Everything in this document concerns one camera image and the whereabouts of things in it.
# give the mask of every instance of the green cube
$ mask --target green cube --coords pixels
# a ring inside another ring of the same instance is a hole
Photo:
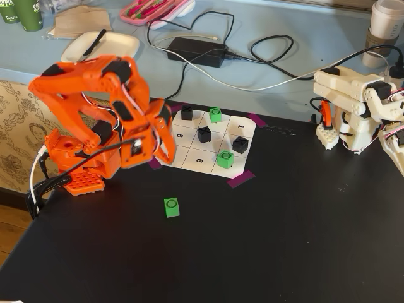
[[[167,218],[179,216],[179,206],[177,198],[164,199],[165,216]]]
[[[222,151],[217,155],[217,165],[225,169],[231,168],[234,163],[234,155],[229,151]]]
[[[210,122],[217,123],[222,121],[222,111],[218,107],[209,109]]]

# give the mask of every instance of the black cube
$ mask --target black cube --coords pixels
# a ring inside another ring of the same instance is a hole
[[[212,141],[212,133],[208,126],[198,128],[198,139],[201,143]]]
[[[183,105],[181,109],[181,119],[182,120],[192,120],[193,110],[190,105]]]
[[[238,136],[233,142],[233,151],[244,153],[248,148],[248,139]]]

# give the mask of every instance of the pink pencil case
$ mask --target pink pencil case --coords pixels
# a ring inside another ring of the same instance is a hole
[[[151,7],[153,5],[158,5],[162,1],[164,0],[161,0],[160,2],[157,2],[155,0],[135,0],[128,6],[121,9],[121,11],[119,12],[119,17],[123,22],[141,26],[159,17],[162,17],[163,20],[172,21],[176,17],[183,17],[186,14],[190,13],[195,7],[195,0],[166,0],[166,3],[154,9],[151,13],[145,14],[146,16],[144,18],[131,18],[130,16],[128,16],[128,13],[131,9],[133,10],[135,7],[139,6],[142,3],[151,2],[151,4],[149,5],[149,7]],[[156,30],[166,24],[168,23],[164,21],[156,21],[151,26],[151,29]]]

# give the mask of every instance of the paper grid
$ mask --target paper grid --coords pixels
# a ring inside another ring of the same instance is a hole
[[[252,120],[222,114],[221,122],[211,123],[209,112],[194,110],[192,121],[182,120],[181,112],[178,112],[172,124],[177,153],[171,165],[160,161],[162,165],[227,178],[235,178],[244,172],[256,127]],[[212,132],[212,141],[200,143],[196,133],[198,128],[205,126],[208,126]],[[249,140],[248,149],[243,154],[232,149],[233,141],[238,136]],[[218,153],[223,150],[234,154],[234,164],[229,169],[220,167],[216,163]]]

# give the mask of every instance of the patterned fabric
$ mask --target patterned fabric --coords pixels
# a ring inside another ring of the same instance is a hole
[[[81,115],[87,126],[94,119]],[[24,84],[0,80],[0,187],[26,193],[32,162],[54,128],[69,136],[48,107],[33,95]],[[48,175],[58,173],[56,164],[46,161]],[[34,183],[44,175],[35,168]]]

